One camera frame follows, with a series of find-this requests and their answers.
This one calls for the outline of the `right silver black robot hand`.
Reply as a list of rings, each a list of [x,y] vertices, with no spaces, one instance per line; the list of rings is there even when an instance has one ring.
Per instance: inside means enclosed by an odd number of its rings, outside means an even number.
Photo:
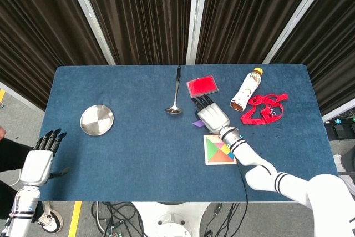
[[[212,134],[219,134],[222,128],[230,126],[230,120],[223,110],[208,96],[191,98],[197,106],[197,116]]]

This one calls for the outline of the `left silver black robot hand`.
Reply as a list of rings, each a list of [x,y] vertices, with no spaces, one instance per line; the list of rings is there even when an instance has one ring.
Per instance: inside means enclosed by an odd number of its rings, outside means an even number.
[[[58,151],[66,132],[61,129],[51,130],[40,137],[33,149],[27,154],[24,162],[20,181],[25,186],[44,185],[49,179],[66,175],[70,167],[65,167],[59,172],[51,172],[53,159]]]

